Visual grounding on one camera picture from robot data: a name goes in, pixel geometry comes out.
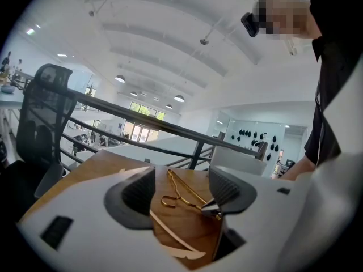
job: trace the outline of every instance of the black railing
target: black railing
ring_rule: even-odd
[[[184,162],[183,164],[179,165],[178,167],[188,166],[188,169],[195,169],[195,167],[197,165],[202,164],[203,162],[209,162],[211,160],[211,158],[210,158],[211,154],[212,154],[211,152],[205,154],[204,156],[203,156],[203,154],[206,153],[207,151],[210,151],[212,148],[214,148],[214,146],[226,147],[226,148],[232,149],[237,152],[241,152],[241,153],[244,153],[247,155],[252,155],[256,158],[261,158],[261,154],[260,154],[261,152],[255,152],[255,151],[249,150],[247,148],[239,147],[239,146],[227,143],[225,141],[222,141],[222,140],[219,140],[216,138],[212,138],[210,136],[180,127],[178,125],[174,125],[174,124],[159,120],[157,118],[153,118],[153,117],[150,117],[150,116],[147,116],[144,114],[140,114],[140,113],[137,113],[130,109],[126,109],[126,108],[120,107],[118,105],[82,94],[77,91],[67,90],[65,95],[67,95],[67,94],[69,94],[69,97],[75,96],[77,102],[80,102],[85,106],[89,106],[91,108],[95,108],[97,110],[112,114],[114,116],[133,121],[135,124],[141,124],[143,126],[146,126],[147,128],[151,128],[153,130],[165,131],[167,133],[171,133],[171,134],[174,134],[174,135],[177,135],[180,137],[184,137],[187,139],[191,139],[191,140],[197,142],[193,154],[185,154],[182,152],[167,150],[167,149],[151,146],[151,145],[144,144],[144,143],[139,143],[139,142],[133,141],[131,139],[124,138],[124,137],[112,134],[110,132],[98,129],[97,127],[91,126],[89,124],[86,124],[86,123],[84,123],[78,119],[72,118],[72,117],[69,119],[70,121],[86,128],[86,129],[99,133],[100,135],[105,135],[105,136],[115,139],[117,141],[121,141],[124,143],[128,143],[130,145],[138,146],[138,147],[156,151],[156,152],[162,152],[165,154],[182,157],[182,159],[177,160],[173,163],[170,163],[167,166],[171,166],[171,165],[175,165],[175,164]],[[49,104],[45,103],[44,101],[41,101],[39,103],[44,104],[50,110],[57,112],[57,110],[54,107],[50,106]],[[34,112],[34,113],[35,113],[34,115],[36,117],[38,117],[38,119],[40,119],[43,123],[46,123],[46,121],[43,120],[42,118],[40,118],[40,116],[38,114],[36,114],[36,112]],[[95,149],[87,144],[84,144],[83,142],[80,142],[67,134],[63,133],[62,136],[64,138],[66,138],[68,141],[73,142],[76,146],[89,150],[93,153],[98,152],[98,149]],[[212,147],[207,148],[206,150],[203,151],[202,148],[203,148],[204,144],[212,145]],[[82,159],[74,156],[73,154],[69,153],[66,150],[60,149],[60,151],[64,155],[73,159],[77,163],[83,162]]]

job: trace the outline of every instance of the white ceiling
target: white ceiling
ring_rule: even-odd
[[[62,62],[84,64],[125,95],[134,88],[188,100],[233,74],[289,58],[284,42],[247,34],[240,18],[253,2],[36,0],[19,29],[41,24],[31,36],[39,47]],[[202,45],[208,34],[209,44]],[[127,86],[115,82],[117,74]]]

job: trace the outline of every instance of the white desk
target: white desk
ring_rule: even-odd
[[[0,109],[21,109],[23,100],[23,91],[18,88],[15,88],[14,93],[11,94],[0,91]]]

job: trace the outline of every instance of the person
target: person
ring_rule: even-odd
[[[322,63],[315,94],[313,129],[305,145],[305,156],[281,179],[295,180],[298,175],[314,171],[340,153],[323,112],[348,80],[362,54],[361,35],[353,29],[357,26],[354,22],[360,17],[359,1],[258,0],[253,14],[246,14],[253,17],[250,28],[242,18],[252,37],[263,29],[268,35],[313,39],[316,60],[321,59]]]
[[[8,52],[7,57],[5,57],[1,63],[0,72],[4,72],[5,66],[10,63],[11,52]]]

